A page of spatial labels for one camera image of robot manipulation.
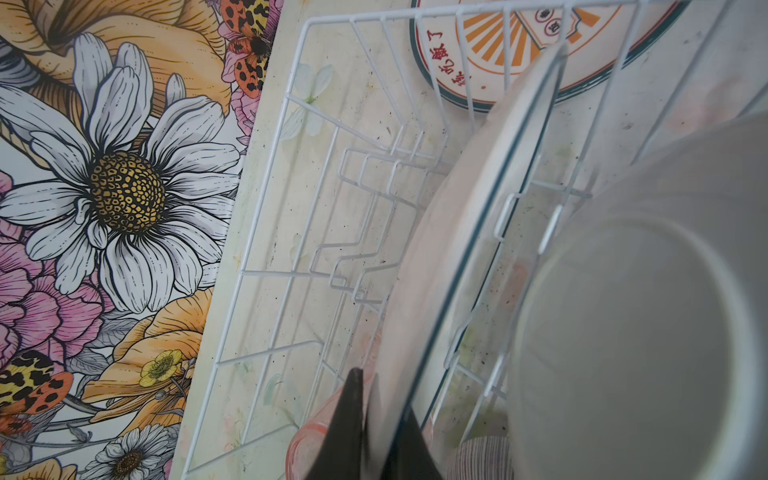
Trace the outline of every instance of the white daisy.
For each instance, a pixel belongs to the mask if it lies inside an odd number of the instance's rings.
[[[326,65],[319,69],[317,74],[313,74],[312,67],[299,63],[299,67],[296,70],[296,80],[293,81],[292,92],[304,103],[311,105],[317,101],[320,94],[328,87],[331,78],[333,78],[332,65]],[[291,112],[291,115],[283,123],[280,140],[294,138],[301,132],[301,127],[304,125],[306,125],[306,134],[314,137],[320,133],[320,129],[323,127],[323,118],[299,106]]]
[[[81,128],[30,94],[0,85],[0,117],[51,166],[56,180],[21,185],[0,202],[0,217],[37,230],[33,260],[56,260],[56,288],[72,293],[97,266],[119,310],[159,310],[175,286],[191,295],[210,283],[221,259],[240,157],[211,140],[221,106],[186,98],[172,75],[166,109],[136,145],[154,91],[144,53],[124,43],[114,63],[92,34],[74,42]]]
[[[163,464],[176,446],[174,427],[148,425],[109,442],[85,466],[81,480],[155,480],[164,478]]]

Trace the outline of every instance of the orange sunburst pattern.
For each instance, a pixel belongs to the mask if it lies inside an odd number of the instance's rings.
[[[535,12],[513,12],[509,19],[510,65],[513,72],[522,71],[534,61],[541,50],[551,45],[560,34],[562,11],[543,8]],[[604,23],[599,8],[575,8],[571,14],[571,29],[566,38],[577,47],[585,40],[580,29],[592,29]],[[501,13],[473,15],[464,20],[467,42],[474,52],[472,63],[490,71],[504,67],[504,18]]]

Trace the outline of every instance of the flower petal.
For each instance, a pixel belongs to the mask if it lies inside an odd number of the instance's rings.
[[[187,88],[184,86],[184,79],[178,73],[174,73],[165,85],[165,107],[186,97]]]
[[[74,204],[77,207],[77,211],[74,213],[74,221],[77,223],[85,223],[89,213],[88,211],[91,209],[93,202],[89,198],[80,197]]]
[[[125,353],[134,345],[134,343],[144,339],[144,332],[147,330],[147,327],[152,324],[153,319],[154,317],[148,316],[143,320],[139,320],[131,331],[125,334],[125,337],[115,346],[112,353],[116,362],[125,356]]]
[[[134,115],[140,109],[141,89],[139,77],[128,67],[115,67],[99,87],[88,135],[101,152],[112,151],[138,135],[144,122],[136,122]]]
[[[312,94],[314,78],[312,67],[306,63],[299,63],[293,80],[293,94],[301,100],[306,100]]]
[[[107,235],[109,234],[109,230],[110,228],[104,225],[101,221],[93,220],[88,224],[86,230],[88,241],[99,250],[107,248]]]
[[[112,268],[110,267],[109,262],[107,261],[106,252],[100,255],[98,264],[99,264],[99,267],[98,267],[99,284],[101,285],[101,288],[103,288],[104,291],[107,292],[107,295],[109,295],[110,300],[112,300],[112,302],[114,303],[114,308],[120,311],[128,310],[127,305],[121,300],[120,295],[118,294],[117,287],[114,285]]]
[[[56,260],[56,289],[69,295],[78,289],[86,275],[96,267],[96,250],[88,242],[88,236],[77,240]]]
[[[187,405],[187,400],[184,397],[178,398],[174,396],[167,396],[162,400],[156,400],[151,399],[149,402],[144,403],[144,406],[141,407],[141,409],[136,414],[136,417],[134,418],[133,422],[131,422],[126,429],[130,429],[136,426],[145,426],[150,424],[155,425],[179,425],[181,422],[181,415],[176,415],[174,413],[162,413],[162,412],[169,412],[171,410],[180,409],[184,410],[184,407]],[[174,443],[176,442],[175,439],[171,439],[170,441],[170,448],[169,451],[166,452],[166,455],[164,455],[165,458],[170,458],[170,455],[173,455],[174,449],[172,448],[174,446]],[[159,476],[157,480],[161,480],[161,478],[164,478],[162,473],[162,470],[159,473]]]
[[[6,313],[8,310],[21,310],[21,315],[24,315],[24,310],[18,308],[17,306],[6,306],[0,308],[0,318],[7,316],[4,315],[4,313]],[[17,351],[18,335],[12,329],[0,324],[0,367],[5,368],[5,366]]]
[[[78,1],[82,11],[100,11],[91,4],[91,0]],[[168,3],[173,3],[178,11],[188,12],[192,16],[179,18],[178,23],[176,20],[156,22],[146,16],[148,12],[156,11],[158,2],[155,0],[149,3],[117,1],[111,2],[110,5],[124,13],[102,15],[101,19],[79,25],[87,25],[83,27],[84,30],[99,35],[110,51],[117,51],[122,44],[130,42],[147,52],[147,60],[157,82],[154,116],[160,117],[163,113],[163,89],[173,73],[178,73],[184,78],[190,93],[205,95],[220,102],[227,109],[231,87],[221,81],[225,48],[223,39],[215,33],[218,25],[213,9],[208,8],[201,0],[169,0]],[[136,15],[128,13],[132,5],[138,5],[136,8],[142,12]],[[203,33],[197,29],[196,24],[208,24],[210,27],[205,27],[207,32]]]
[[[136,246],[147,259],[152,276],[151,295],[147,308],[157,312],[170,299],[170,290],[174,285],[173,264],[165,249],[152,240],[139,238]]]
[[[136,107],[127,121],[128,132],[123,145],[132,142],[139,134],[141,127],[149,117],[152,110],[152,94],[154,93],[154,81],[152,72],[144,53],[132,43],[120,45],[118,57],[114,62],[115,67],[128,67],[134,71],[139,79],[139,88],[136,95]]]
[[[146,478],[144,472],[140,468],[134,468],[125,480],[153,480],[152,478]]]
[[[200,279],[200,288],[207,288],[216,284],[219,274],[219,263],[208,263],[203,266],[203,278]]]
[[[113,239],[105,253],[113,269],[112,280],[118,297],[131,312],[140,313],[147,308],[152,288],[147,259],[123,237]]]
[[[16,320],[24,317],[24,309],[20,306],[6,305],[0,307],[0,325],[13,326]]]
[[[170,156],[164,175],[182,172],[223,172],[237,164],[240,152],[230,144],[195,144],[179,148]]]
[[[158,336],[179,330],[203,333],[213,296],[214,290],[209,288],[168,303],[154,316],[152,324],[145,330],[145,335]]]
[[[283,129],[280,131],[280,140],[290,140],[299,134],[301,126],[306,118],[307,111],[303,107],[298,107],[292,111],[283,123]]]
[[[162,462],[162,458],[159,457],[159,454],[164,453],[168,449],[168,444],[166,442],[158,442],[150,447],[150,450],[153,452],[151,456],[148,456],[144,460],[141,461],[141,466],[148,469],[153,469],[157,467],[160,462]]]
[[[16,187],[0,201],[0,217],[20,225],[39,225],[74,211],[78,189],[60,181]]]
[[[83,104],[83,125],[91,117],[96,92],[101,82],[112,71],[112,58],[107,45],[92,33],[84,33],[74,40],[74,73],[72,81]]]
[[[203,263],[213,263],[221,260],[221,249],[208,235],[197,227],[186,222],[171,220],[157,227],[163,235],[174,235],[192,247]]]
[[[244,94],[239,88],[232,92],[230,107],[232,110],[235,110],[237,126],[240,127],[245,134],[244,136],[237,138],[237,140],[246,147],[250,142],[250,134],[253,133],[253,122],[256,120],[256,112],[259,110],[260,102],[261,94],[256,98],[251,98]]]
[[[235,200],[221,195],[192,200],[190,203],[215,217],[224,219],[232,218],[232,209],[235,207]]]
[[[139,429],[134,429],[128,432],[128,434],[123,437],[123,450],[130,452],[131,450],[135,449],[139,444],[140,437],[141,430]]]
[[[37,230],[27,241],[27,254],[33,260],[50,260],[65,252],[85,230],[74,215]]]
[[[23,90],[0,84],[0,117],[27,143],[31,132],[44,131],[77,147],[83,158],[91,157],[91,146],[63,114]]]
[[[61,477],[59,477],[60,480],[74,480],[75,475],[78,472],[78,466],[77,465],[67,465],[61,469]]]
[[[23,243],[0,243],[0,270],[11,272],[17,268],[23,268],[29,278],[35,278],[43,271],[43,264],[29,258]]]
[[[203,267],[195,252],[185,242],[172,235],[155,240],[170,255],[174,269],[174,286],[184,295],[192,295],[203,276]]]
[[[13,330],[18,333],[20,349],[43,343],[61,325],[56,299],[47,293],[32,292],[21,304],[24,317],[16,320]]]
[[[40,72],[26,61],[24,54],[13,48],[5,40],[0,40],[0,58],[2,58],[0,83],[18,88],[29,88],[34,87],[40,80]]]
[[[7,273],[0,273],[0,306],[18,302],[32,290],[27,280],[27,271],[19,268]]]
[[[119,443],[108,443],[104,450],[96,454],[96,460],[101,463],[115,462],[126,453]]]
[[[119,399],[112,403],[106,409],[99,410],[99,412],[93,416],[91,422],[101,422],[102,420],[109,420],[123,416],[127,413],[136,412],[141,408],[142,404],[146,403],[146,401],[147,399],[141,396],[124,397],[123,399]]]
[[[283,0],[270,0],[270,16],[266,19],[264,36],[274,40],[277,26],[280,23],[280,13],[283,11]]]
[[[82,352],[85,345],[92,342],[96,338],[103,322],[104,321],[101,318],[93,319],[90,325],[88,325],[88,328],[85,329],[85,331],[81,333],[80,336],[67,342],[67,357],[74,356]]]
[[[323,90],[325,90],[328,84],[331,82],[331,78],[333,78],[333,65],[326,65],[325,67],[321,68],[317,72],[317,75],[315,75],[315,84],[312,87],[312,96],[317,98],[318,95],[323,93]]]
[[[226,239],[227,230],[230,227],[227,222],[190,205],[180,205],[170,209],[168,218],[194,225],[214,240]]]
[[[6,240],[18,240],[22,237],[22,227],[0,220],[0,235],[5,236]]]
[[[61,179],[80,187],[88,184],[90,159],[83,157],[80,149],[44,131],[33,131],[30,135],[32,151],[48,162]]]
[[[307,112],[306,115],[306,134],[310,137],[314,137],[320,133],[320,129],[323,128],[323,117],[313,112]]]
[[[163,167],[176,149],[211,141],[223,124],[221,105],[207,97],[184,98],[163,112],[142,151]]]
[[[112,476],[112,469],[114,468],[115,461],[111,464],[99,463],[98,457],[93,462],[88,463],[85,467],[85,471],[80,477],[81,480],[103,480],[104,478],[110,478]]]
[[[0,171],[0,194],[4,194],[13,188],[13,179],[7,173]]]
[[[225,194],[237,187],[240,177],[214,172],[195,174],[184,172],[170,179],[165,185],[167,192],[186,200]]]

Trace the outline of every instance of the white wire dish rack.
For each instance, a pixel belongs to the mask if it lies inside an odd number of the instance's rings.
[[[548,157],[545,148],[529,182],[507,199],[492,267],[472,314],[451,332],[455,347],[442,365],[434,400],[421,416],[438,463],[470,435],[504,430],[503,371],[515,312],[558,221],[590,197],[589,181],[579,174],[621,87],[620,66],[653,3],[470,3],[318,17],[303,26],[277,124],[283,125],[295,108],[304,108],[319,115],[326,127],[318,137],[300,135],[290,142],[280,142],[281,127],[275,132],[182,478],[208,478],[221,471],[221,462],[235,462],[243,477],[278,478],[294,432],[342,385],[349,369],[365,365],[372,352],[409,238],[485,117],[444,102],[429,56],[431,85],[420,78],[407,39],[409,22],[415,22],[427,45],[426,18],[455,18],[461,65],[472,72],[464,28],[468,15],[501,13],[504,58],[511,58],[513,11],[624,5],[633,14],[624,40],[616,45],[611,75],[592,96],[596,108],[581,126],[578,155]],[[722,4],[667,100],[647,122],[635,160],[654,144],[733,4]],[[561,16],[558,41],[563,42],[571,17]],[[300,62],[316,69],[333,65],[336,103],[294,95]],[[505,87],[513,81],[510,70],[506,62]],[[472,76],[466,78],[465,94],[472,104]],[[752,93],[742,113],[754,108],[767,88]],[[552,135],[564,134],[551,127],[547,138]],[[576,188],[582,184],[583,189]],[[235,410],[240,416],[232,420]],[[221,438],[229,424],[236,426],[237,438],[228,449],[212,448],[212,439]]]

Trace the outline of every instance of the daisy yellow center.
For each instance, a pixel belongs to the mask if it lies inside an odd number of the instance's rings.
[[[181,350],[166,350],[141,368],[139,385],[148,387],[157,382],[164,382],[180,372]]]
[[[144,455],[139,450],[131,450],[122,456],[114,466],[115,477],[121,478],[127,476],[141,465]]]
[[[165,206],[165,187],[150,163],[117,152],[96,161],[91,195],[101,220],[122,233],[141,233],[155,225]]]

